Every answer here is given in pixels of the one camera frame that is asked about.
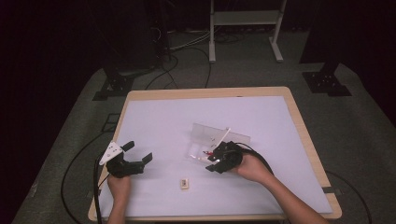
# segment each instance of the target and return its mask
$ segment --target floor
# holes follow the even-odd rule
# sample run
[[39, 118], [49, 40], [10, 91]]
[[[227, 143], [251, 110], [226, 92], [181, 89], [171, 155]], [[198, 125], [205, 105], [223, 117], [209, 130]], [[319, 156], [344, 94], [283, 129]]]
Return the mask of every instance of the floor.
[[[132, 89], [288, 87], [323, 167], [336, 174], [328, 173], [328, 177], [339, 192], [337, 199], [343, 216], [331, 223], [368, 223], [363, 202], [354, 189], [363, 198], [374, 223], [395, 222], [395, 127], [363, 88], [359, 77], [342, 64], [335, 75], [352, 96], [330, 97], [310, 91], [302, 72], [318, 71], [322, 64], [299, 64], [308, 32], [280, 33], [278, 45], [283, 63], [276, 62], [269, 35], [226, 35], [224, 39], [236, 41], [218, 43], [217, 61], [212, 64], [204, 53], [208, 51], [207, 42], [193, 46], [195, 49], [177, 51], [173, 55], [178, 63], [175, 57], [163, 63], [165, 69], [175, 67], [170, 71], [172, 78], [167, 74], [159, 76], [163, 70], [158, 68], [137, 77]], [[197, 35], [171, 34], [171, 44], [179, 46], [194, 38]], [[101, 130], [109, 114], [121, 112], [125, 99], [93, 101], [105, 80], [102, 69], [92, 74], [13, 223], [73, 223], [64, 208], [61, 189], [75, 219], [91, 223], [87, 214], [92, 202], [93, 163], [113, 134]]]

